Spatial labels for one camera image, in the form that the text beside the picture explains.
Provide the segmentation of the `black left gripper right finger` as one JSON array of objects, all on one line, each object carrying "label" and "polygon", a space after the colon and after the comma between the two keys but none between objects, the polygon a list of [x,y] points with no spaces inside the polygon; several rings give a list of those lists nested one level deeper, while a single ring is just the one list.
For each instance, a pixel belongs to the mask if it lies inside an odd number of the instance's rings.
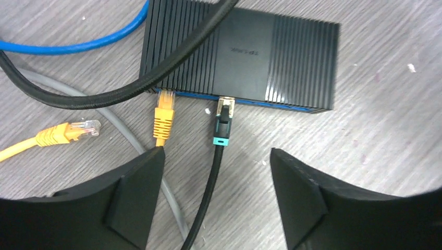
[{"label": "black left gripper right finger", "polygon": [[270,163],[288,249],[441,249],[441,189],[370,191],[279,148]]}]

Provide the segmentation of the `black blue network switch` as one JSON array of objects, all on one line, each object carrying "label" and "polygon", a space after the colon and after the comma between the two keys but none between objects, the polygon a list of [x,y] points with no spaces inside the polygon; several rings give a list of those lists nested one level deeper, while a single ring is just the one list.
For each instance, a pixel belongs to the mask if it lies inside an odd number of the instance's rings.
[{"label": "black blue network switch", "polygon": [[334,106],[338,23],[233,9],[153,88],[306,113]]}]

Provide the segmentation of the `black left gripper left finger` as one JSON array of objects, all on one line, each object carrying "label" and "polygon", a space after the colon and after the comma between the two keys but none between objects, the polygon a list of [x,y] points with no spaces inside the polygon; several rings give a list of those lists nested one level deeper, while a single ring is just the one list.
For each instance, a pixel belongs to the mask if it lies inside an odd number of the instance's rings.
[{"label": "black left gripper left finger", "polygon": [[164,164],[155,147],[53,196],[1,199],[1,249],[145,249]]}]

